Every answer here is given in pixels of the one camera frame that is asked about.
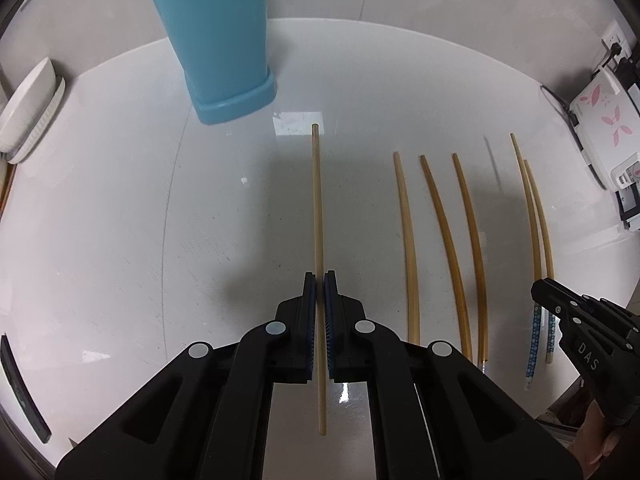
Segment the person's right hand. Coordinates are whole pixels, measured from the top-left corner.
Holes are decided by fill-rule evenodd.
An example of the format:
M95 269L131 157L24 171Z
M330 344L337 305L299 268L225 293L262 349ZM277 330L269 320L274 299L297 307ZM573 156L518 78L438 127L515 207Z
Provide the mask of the person's right hand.
M600 405L593 400L586 411L570 452L582 468L582 478L590 479L602 466L612 462L615 450L631 435L628 428L608 430Z

